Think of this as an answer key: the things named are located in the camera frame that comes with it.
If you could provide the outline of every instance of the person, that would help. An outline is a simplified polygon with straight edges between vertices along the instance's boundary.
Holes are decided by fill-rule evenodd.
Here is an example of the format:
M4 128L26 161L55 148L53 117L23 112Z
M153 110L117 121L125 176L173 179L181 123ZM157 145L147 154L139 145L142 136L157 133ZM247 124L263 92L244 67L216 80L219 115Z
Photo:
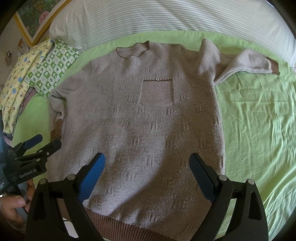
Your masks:
M18 214L16 208L25 207L26 211L30 210L31 201L35 193L35 186L33 179L27 181L28 190L27 197L28 201L26 202L22 196L5 194L0 198L1 203L1 213L0 213L0 229L1 236L6 233L9 237L14 237L12 240L24 240L25 232L25 221Z

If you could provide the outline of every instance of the beige knit sweater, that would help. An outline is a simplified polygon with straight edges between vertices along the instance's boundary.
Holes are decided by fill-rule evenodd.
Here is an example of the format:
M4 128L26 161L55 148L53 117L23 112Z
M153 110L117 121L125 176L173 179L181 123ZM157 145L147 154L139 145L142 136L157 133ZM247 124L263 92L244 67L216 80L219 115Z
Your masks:
M260 53L222 54L207 39L199 52L147 41L90 61L51 92L50 111L63 125L49 180L77 173L102 152L105 170L83 203L102 236L189 240L210 207L189 155L224 172L215 85L238 71L279 74Z

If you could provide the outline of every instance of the painting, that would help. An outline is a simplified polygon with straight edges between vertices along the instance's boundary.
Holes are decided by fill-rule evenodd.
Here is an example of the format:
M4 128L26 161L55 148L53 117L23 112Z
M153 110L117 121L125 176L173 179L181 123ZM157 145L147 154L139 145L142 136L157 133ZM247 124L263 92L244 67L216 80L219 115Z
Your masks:
M15 14L15 20L30 46L44 38L54 17L71 0L27 0Z

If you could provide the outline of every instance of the green and white checkered fabric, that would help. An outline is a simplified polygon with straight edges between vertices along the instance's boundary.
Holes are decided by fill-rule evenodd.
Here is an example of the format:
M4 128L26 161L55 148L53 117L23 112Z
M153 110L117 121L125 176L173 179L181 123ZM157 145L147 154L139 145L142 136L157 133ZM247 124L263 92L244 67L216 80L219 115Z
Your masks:
M68 68L75 62L79 52L63 41L54 39L55 47L45 60L36 65L24 78L46 100Z

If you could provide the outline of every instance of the green bed sheet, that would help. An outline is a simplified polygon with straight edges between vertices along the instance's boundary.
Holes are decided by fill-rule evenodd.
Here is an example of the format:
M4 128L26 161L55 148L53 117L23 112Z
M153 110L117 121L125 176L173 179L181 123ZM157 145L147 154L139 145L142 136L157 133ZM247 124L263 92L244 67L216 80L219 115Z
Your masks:
M255 180L264 203L269 240L288 220L296 205L296 75L280 57L247 40L204 31L149 31L128 35L81 53L60 83L79 71L91 59L116 47L129 47L150 40L180 43L199 50L203 38L211 40L223 53L238 54L252 48L279 63L280 76L240 72L216 86L226 146L226 175L234 181ZM28 152L49 142L48 102L35 95L17 122L13 145L36 134L43 141ZM230 221L231 203L219 235Z

